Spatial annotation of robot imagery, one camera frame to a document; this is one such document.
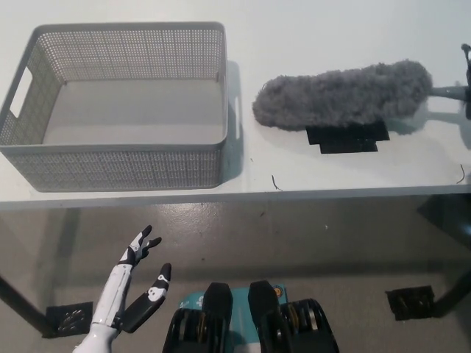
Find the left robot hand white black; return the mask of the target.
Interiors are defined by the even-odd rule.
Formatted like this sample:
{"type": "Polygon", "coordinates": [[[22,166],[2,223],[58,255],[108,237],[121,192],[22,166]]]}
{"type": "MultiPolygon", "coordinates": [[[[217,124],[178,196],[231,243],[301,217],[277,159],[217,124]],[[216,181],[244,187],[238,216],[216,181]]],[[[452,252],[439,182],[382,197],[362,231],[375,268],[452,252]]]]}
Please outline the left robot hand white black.
{"type": "Polygon", "coordinates": [[[162,241],[162,238],[148,239],[151,231],[149,225],[139,232],[111,271],[93,314],[91,332],[105,329],[113,334],[133,333],[164,303],[171,281],[169,263],[162,266],[150,288],[126,306],[133,270],[162,241]]]}

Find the right robot hand black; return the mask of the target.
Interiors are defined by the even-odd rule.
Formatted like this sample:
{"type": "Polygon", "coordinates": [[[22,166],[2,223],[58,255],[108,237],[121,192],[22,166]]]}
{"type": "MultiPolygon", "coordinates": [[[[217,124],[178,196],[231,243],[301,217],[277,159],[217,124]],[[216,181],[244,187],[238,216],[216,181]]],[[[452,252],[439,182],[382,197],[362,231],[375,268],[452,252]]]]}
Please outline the right robot hand black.
{"type": "Polygon", "coordinates": [[[470,60],[471,46],[469,44],[463,43],[461,45],[461,50],[464,52],[464,56],[465,56],[465,59],[467,61],[467,72],[466,72],[467,88],[465,89],[464,106],[465,106],[465,116],[466,116],[467,120],[470,120],[471,119],[471,105],[470,105],[470,100],[471,100],[471,60],[470,60]]]}

